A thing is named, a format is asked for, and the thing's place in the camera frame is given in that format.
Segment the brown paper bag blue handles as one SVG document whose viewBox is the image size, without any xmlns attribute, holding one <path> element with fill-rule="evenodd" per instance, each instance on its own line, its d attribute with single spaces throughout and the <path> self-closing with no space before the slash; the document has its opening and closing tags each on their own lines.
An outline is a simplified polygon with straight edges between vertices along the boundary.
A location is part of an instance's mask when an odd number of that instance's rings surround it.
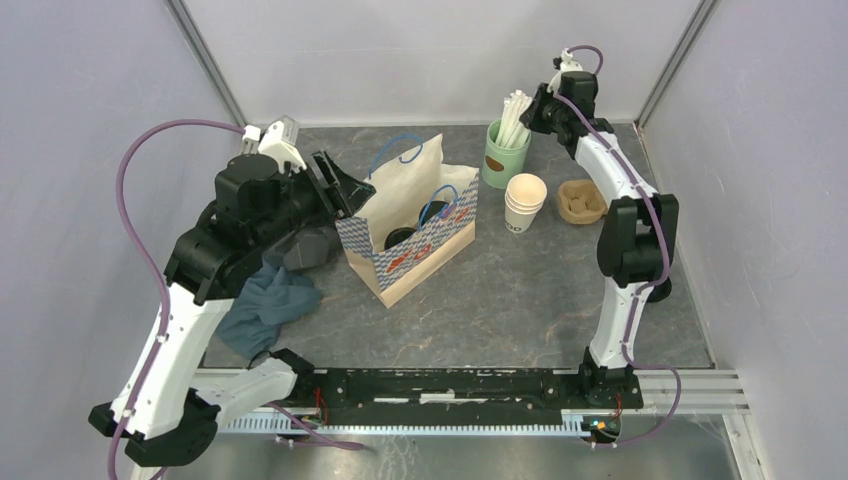
<svg viewBox="0 0 848 480">
<path fill-rule="evenodd" d="M 376 194 L 354 216 L 335 223 L 348 265 L 390 308 L 475 240 L 479 169 L 444 160 L 443 136 L 391 139 L 371 162 L 365 182 Z M 456 202 L 447 219 L 418 229 L 419 212 L 432 200 Z M 384 249 L 399 227 L 417 232 Z"/>
</svg>

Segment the stack of paper cups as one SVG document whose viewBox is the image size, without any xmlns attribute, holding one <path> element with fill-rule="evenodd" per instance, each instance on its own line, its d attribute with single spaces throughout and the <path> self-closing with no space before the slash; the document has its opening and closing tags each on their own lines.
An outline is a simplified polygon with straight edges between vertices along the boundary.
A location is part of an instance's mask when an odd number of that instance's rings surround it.
<svg viewBox="0 0 848 480">
<path fill-rule="evenodd" d="M 525 232 L 541 210 L 547 194 L 547 186 L 540 177 L 529 173 L 514 176 L 504 194 L 506 228 L 516 234 Z"/>
</svg>

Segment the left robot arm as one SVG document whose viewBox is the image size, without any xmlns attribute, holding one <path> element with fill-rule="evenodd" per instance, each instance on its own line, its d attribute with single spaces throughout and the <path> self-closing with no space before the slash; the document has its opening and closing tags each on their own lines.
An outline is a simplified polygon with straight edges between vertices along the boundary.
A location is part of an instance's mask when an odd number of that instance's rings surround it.
<svg viewBox="0 0 848 480">
<path fill-rule="evenodd" d="M 373 185 L 343 172 L 323 151 L 294 171 L 270 156 L 233 158 L 216 175 L 215 199 L 175 243 L 158 275 L 166 299 L 123 392 L 95 406 L 90 424 L 125 441 L 141 467 L 192 463 L 218 430 L 253 410 L 283 400 L 306 405 L 313 379 L 273 354 L 258 366 L 210 387 L 191 382 L 204 351 L 266 250 L 303 228 L 353 216 Z"/>
</svg>

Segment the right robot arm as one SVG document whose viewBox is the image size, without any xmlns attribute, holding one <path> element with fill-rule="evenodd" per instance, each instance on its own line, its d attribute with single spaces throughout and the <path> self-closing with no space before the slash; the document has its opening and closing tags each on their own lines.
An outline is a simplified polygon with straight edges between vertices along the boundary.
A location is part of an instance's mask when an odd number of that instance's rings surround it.
<svg viewBox="0 0 848 480">
<path fill-rule="evenodd" d="M 520 117 L 531 131 L 556 136 L 607 205 L 597 244 L 604 301 L 577 382 L 580 400 L 591 408 L 633 387 L 633 341 L 646 304 L 669 294 L 679 215 L 677 198 L 645 181 L 620 150 L 609 122 L 595 116 L 598 91 L 595 74 L 561 72 L 538 87 Z"/>
</svg>

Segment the black plastic cup lid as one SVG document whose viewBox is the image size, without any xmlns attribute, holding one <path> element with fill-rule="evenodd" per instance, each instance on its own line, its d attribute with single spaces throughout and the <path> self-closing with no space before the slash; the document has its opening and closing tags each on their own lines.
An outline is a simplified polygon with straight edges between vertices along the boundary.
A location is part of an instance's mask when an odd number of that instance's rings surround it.
<svg viewBox="0 0 848 480">
<path fill-rule="evenodd" d="M 441 220 L 449 218 L 454 213 L 456 206 L 456 202 L 447 202 L 442 200 L 432 200 L 427 202 L 419 212 L 417 228 L 423 228 L 428 221 L 433 219 Z"/>
</svg>

